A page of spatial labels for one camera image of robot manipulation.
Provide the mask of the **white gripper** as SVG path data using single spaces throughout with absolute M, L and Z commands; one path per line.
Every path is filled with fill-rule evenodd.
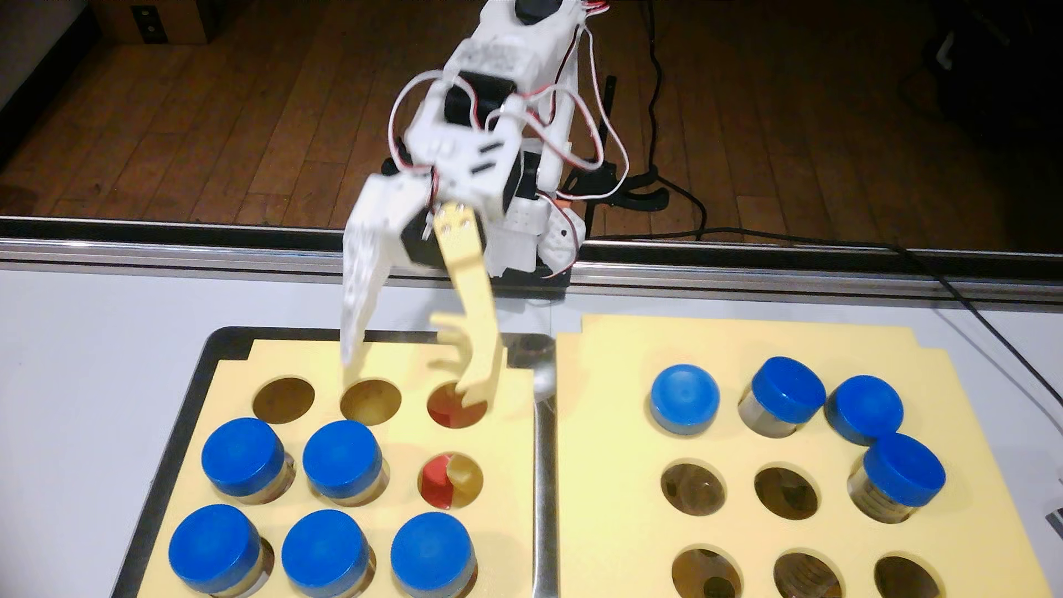
M 343 365 L 362 346 L 391 269 L 445 262 L 463 314 L 433 312 L 431 322 L 437 341 L 458 351 L 465 409 L 494 395 L 505 353 L 474 212 L 501 221 L 521 178 L 522 119 L 487 120 L 503 107 L 522 114 L 525 105 L 514 89 L 431 89 L 401 135 L 401 171 L 411 174 L 365 180 L 342 235 Z M 438 240 L 426 233 L 436 209 Z

